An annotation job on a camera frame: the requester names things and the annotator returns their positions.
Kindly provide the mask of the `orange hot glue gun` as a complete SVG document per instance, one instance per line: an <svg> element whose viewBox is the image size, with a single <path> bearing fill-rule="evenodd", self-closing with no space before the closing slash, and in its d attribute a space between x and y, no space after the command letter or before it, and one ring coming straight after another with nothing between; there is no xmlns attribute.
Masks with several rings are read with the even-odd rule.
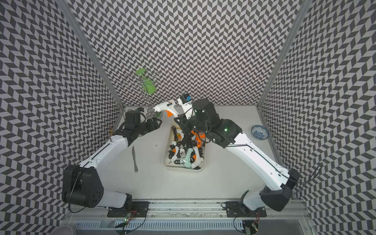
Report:
<svg viewBox="0 0 376 235"><path fill-rule="evenodd" d="M196 131L191 131L191 133L194 135L195 137L195 141L196 141L196 146L198 148L200 147L203 147L205 145L205 139L206 139L206 136L204 133L201 133L201 132L196 132Z"/></svg>

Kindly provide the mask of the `small white glue gun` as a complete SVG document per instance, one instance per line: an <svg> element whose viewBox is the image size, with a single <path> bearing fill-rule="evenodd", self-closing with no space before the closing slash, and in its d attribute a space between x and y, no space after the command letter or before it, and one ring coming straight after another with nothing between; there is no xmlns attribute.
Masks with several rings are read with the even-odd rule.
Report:
<svg viewBox="0 0 376 235"><path fill-rule="evenodd" d="M163 103L160 103L156 106L153 107L153 110L155 112L162 112L162 111L166 111L167 112L167 117L178 117L179 114L178 112L176 111L175 109L175 101L173 100L169 100L169 101L166 101L166 102L163 102Z"/></svg>

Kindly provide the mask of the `cream plastic storage box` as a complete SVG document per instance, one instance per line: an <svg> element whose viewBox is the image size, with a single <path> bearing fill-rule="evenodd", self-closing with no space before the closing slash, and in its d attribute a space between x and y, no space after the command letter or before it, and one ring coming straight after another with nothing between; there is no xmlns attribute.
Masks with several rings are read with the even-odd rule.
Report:
<svg viewBox="0 0 376 235"><path fill-rule="evenodd" d="M184 134L173 122L162 157L165 167L172 170L199 171L205 166L206 136L192 131Z"/></svg>

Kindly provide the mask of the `white glue gun orange trigger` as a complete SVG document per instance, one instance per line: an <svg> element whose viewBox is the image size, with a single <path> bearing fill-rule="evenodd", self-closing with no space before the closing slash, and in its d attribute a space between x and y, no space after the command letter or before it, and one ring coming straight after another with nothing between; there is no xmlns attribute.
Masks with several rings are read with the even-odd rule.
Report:
<svg viewBox="0 0 376 235"><path fill-rule="evenodd" d="M201 157L198 147L193 147L193 150L196 155L196 160L192 163L192 169L195 169L204 161L204 159Z"/></svg>

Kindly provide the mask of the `white glue gun grey handle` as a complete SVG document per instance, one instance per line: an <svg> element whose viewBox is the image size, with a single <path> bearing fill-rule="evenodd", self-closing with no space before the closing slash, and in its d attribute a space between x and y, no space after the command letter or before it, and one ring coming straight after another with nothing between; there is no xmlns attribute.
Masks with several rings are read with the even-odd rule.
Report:
<svg viewBox="0 0 376 235"><path fill-rule="evenodd" d="M168 151L169 164L175 162L181 157L181 153L184 149L181 147L181 142L172 141L170 150Z"/></svg>

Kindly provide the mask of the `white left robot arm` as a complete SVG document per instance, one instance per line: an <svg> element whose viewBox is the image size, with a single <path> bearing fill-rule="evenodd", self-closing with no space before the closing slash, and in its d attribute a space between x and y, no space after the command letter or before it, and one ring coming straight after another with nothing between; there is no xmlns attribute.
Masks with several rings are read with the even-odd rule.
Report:
<svg viewBox="0 0 376 235"><path fill-rule="evenodd" d="M128 195L105 189L102 178L109 164L122 151L131 146L139 137L162 125L156 117L141 121L144 114L139 111L127 111L124 122L110 139L92 156L78 165L69 165L63 171L62 201L70 205L85 208L122 208Z"/></svg>

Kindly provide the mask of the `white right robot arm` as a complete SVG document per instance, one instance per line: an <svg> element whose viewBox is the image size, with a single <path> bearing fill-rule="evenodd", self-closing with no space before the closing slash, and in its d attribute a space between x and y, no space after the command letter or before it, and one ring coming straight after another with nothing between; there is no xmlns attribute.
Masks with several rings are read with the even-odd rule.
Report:
<svg viewBox="0 0 376 235"><path fill-rule="evenodd" d="M278 212L285 208L301 178L297 170L288 170L272 160L234 121L220 118L208 99L195 101L182 114L175 110L174 105L169 105L168 108L168 116L174 117L184 133L203 133L214 144L237 155L258 174L265 187L260 192L245 193L241 201L244 206L251 211L264 206Z"/></svg>

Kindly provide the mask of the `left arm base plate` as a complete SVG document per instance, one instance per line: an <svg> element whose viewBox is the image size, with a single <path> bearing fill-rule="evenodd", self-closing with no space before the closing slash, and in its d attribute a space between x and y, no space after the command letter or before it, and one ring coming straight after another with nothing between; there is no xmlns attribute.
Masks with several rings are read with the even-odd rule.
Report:
<svg viewBox="0 0 376 235"><path fill-rule="evenodd" d="M107 217L125 218L127 215L133 215L133 218L145 218L148 213L150 202L135 201L131 204L126 203L123 208L109 208Z"/></svg>

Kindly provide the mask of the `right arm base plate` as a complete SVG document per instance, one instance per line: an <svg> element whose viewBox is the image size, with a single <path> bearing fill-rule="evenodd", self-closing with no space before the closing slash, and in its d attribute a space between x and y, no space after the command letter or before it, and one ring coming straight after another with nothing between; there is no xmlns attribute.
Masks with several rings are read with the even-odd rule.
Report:
<svg viewBox="0 0 376 235"><path fill-rule="evenodd" d="M238 201L226 201L224 202L224 210L227 213L227 217L267 217L266 209L264 207L255 211L250 210L245 205Z"/></svg>

